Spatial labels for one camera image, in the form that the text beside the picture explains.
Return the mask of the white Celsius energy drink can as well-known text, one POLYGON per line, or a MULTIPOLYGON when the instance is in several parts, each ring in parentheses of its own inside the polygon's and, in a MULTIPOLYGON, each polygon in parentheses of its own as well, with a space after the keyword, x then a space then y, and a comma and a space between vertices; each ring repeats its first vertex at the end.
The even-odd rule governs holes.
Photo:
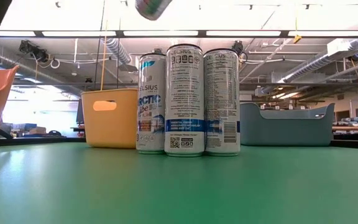
POLYGON ((204 54, 206 153, 236 156, 241 148, 239 57, 232 49, 204 54))
POLYGON ((135 0, 135 8, 142 17, 156 21, 171 2, 172 0, 135 0))
POLYGON ((193 44, 167 50, 165 146, 169 156, 196 157, 204 152, 203 52, 193 44))
POLYGON ((148 53, 139 59, 136 149, 163 154, 165 142, 166 55, 148 53))

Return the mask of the yellow plastic bin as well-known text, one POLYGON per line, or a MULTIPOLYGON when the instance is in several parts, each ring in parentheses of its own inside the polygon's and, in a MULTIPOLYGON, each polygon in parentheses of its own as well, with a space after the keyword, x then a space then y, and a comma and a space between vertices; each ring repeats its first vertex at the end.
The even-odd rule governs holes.
POLYGON ((81 94, 81 100, 88 145, 135 148, 137 89, 87 91, 81 94))

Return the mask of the dark monitor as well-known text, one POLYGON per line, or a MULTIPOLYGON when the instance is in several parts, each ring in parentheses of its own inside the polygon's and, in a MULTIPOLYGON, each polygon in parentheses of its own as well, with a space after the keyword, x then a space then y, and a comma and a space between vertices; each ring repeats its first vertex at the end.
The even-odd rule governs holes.
POLYGON ((83 124, 83 123, 84 123, 83 104, 82 104, 82 99, 81 99, 81 98, 78 100, 78 109, 77 109, 77 114, 76 114, 76 123, 77 123, 77 124, 83 124))

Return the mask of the blue-grey plastic bin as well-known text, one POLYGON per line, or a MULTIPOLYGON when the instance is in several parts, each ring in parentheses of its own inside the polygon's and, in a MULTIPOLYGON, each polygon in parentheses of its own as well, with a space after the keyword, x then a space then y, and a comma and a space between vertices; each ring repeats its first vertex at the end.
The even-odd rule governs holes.
POLYGON ((240 105, 241 144, 328 146, 333 139, 334 103, 311 110, 261 110, 240 105))

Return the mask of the long ceiling light fixture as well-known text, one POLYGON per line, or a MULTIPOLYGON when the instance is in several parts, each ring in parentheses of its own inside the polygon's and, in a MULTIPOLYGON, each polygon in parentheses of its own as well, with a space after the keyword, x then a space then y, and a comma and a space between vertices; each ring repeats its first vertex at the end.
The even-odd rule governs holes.
POLYGON ((358 38, 358 30, 0 30, 0 38, 358 38))

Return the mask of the yellow hanging hook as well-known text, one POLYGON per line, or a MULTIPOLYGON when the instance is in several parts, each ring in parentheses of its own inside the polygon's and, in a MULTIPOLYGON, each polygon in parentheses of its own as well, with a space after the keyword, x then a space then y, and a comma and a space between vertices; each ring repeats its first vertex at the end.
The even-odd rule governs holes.
POLYGON ((297 44, 302 39, 302 36, 298 32, 298 17, 297 16, 295 17, 295 31, 293 32, 293 34, 294 34, 293 43, 297 44))

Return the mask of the white ceiling unit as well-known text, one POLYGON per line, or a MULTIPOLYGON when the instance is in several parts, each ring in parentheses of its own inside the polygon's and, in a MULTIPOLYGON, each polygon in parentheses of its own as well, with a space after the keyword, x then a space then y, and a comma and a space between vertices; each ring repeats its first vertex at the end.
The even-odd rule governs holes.
POLYGON ((344 53, 355 54, 358 52, 358 39, 334 39, 327 44, 327 54, 329 56, 339 55, 344 53))

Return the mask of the silver flexible duct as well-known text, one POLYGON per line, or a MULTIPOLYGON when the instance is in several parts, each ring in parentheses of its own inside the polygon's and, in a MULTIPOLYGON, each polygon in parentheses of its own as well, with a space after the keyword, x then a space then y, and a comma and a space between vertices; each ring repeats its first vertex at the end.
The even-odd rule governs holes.
POLYGON ((119 39, 107 38, 106 40, 102 40, 102 43, 119 62, 119 65, 128 65, 131 63, 131 57, 119 39))

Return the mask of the large silver ceiling duct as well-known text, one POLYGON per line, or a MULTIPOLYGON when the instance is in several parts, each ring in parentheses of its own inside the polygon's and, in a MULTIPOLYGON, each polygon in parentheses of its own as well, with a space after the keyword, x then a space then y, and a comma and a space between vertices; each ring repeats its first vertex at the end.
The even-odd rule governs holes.
POLYGON ((284 73, 281 79, 277 81, 277 83, 279 84, 291 83, 294 80, 297 80, 309 73, 315 72, 320 68, 329 65, 330 63, 333 63, 336 60, 339 60, 340 58, 349 57, 349 56, 351 56, 350 53, 339 54, 337 56, 335 55, 329 56, 327 54, 327 49, 326 49, 324 52, 321 52, 320 54, 313 57, 312 59, 302 63, 301 65, 295 67, 289 72, 284 73))

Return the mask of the black table frame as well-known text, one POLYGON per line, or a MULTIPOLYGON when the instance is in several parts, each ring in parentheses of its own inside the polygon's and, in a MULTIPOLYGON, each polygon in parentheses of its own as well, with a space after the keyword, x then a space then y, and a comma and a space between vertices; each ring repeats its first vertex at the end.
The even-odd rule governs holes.
MULTIPOLYGON (((51 144, 51 143, 62 143, 62 142, 86 142, 86 140, 85 138, 12 138, 12 139, 0 139, 0 146, 51 144)), ((332 140, 330 146, 358 149, 358 141, 332 140)))

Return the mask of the grey ceiling duct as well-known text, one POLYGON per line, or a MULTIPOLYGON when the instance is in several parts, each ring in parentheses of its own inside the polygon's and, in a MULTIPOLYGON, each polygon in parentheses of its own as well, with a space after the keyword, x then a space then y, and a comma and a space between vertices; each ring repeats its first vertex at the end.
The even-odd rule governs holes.
POLYGON ((75 86, 68 86, 68 81, 64 78, 59 78, 56 73, 42 68, 40 65, 38 66, 38 71, 36 71, 37 64, 34 59, 25 59, 25 56, 18 56, 13 51, 0 47, 0 67, 8 69, 16 65, 19 66, 18 72, 25 77, 46 83, 63 84, 63 86, 60 86, 63 90, 76 96, 81 95, 82 90, 75 86))

